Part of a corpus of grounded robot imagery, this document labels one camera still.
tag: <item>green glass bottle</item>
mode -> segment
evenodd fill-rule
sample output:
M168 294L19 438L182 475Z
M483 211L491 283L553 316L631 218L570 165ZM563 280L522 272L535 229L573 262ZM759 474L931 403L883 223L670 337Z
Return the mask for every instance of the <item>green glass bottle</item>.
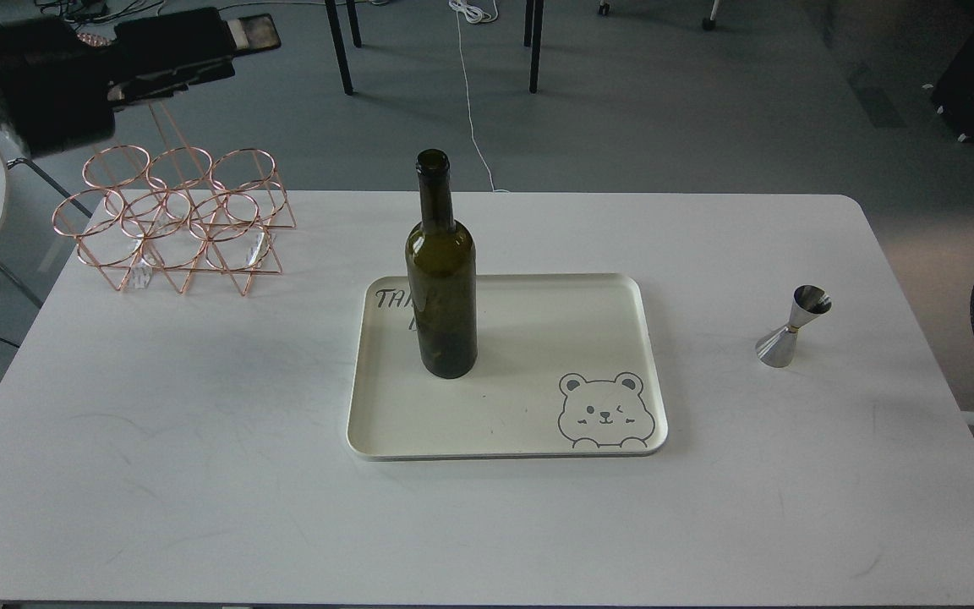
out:
M476 246L453 219L449 158L440 150L416 159L423 221L405 243L420 355L435 376L457 378L476 362Z

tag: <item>tray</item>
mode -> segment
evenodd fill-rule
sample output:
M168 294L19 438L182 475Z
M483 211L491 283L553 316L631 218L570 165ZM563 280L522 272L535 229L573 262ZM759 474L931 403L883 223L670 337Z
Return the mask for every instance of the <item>tray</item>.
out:
M420 361L406 277L367 289L347 442L364 458L646 455L668 436L641 290L621 274L480 275L479 358Z

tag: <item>jigger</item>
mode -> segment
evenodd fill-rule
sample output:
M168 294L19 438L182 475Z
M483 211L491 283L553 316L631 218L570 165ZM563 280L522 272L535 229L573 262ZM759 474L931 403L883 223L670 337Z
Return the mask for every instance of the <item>jigger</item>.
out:
M758 340L757 346L754 347L758 351L758 359L775 369L787 366L796 356L799 328L828 313L831 308L832 300L823 289L815 288L813 285L801 285L796 288L788 324Z

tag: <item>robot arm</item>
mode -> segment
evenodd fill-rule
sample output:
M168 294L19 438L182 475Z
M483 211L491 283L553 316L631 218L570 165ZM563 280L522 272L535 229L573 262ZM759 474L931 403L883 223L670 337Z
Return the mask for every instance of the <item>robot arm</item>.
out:
M232 59L281 45L270 15L216 8L136 19L105 46L57 17L0 24L0 130L38 157L109 138L113 113L235 74Z

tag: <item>bear drawing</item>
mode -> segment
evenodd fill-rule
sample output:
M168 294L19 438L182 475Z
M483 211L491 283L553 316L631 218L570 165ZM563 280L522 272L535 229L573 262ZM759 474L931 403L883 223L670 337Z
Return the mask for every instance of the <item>bear drawing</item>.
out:
M645 440L656 431L656 420L641 399L641 377L625 371L614 381L585 381L571 373L558 381L558 388L565 396L558 431L573 447L581 440L596 447L621 447L626 440L648 446Z

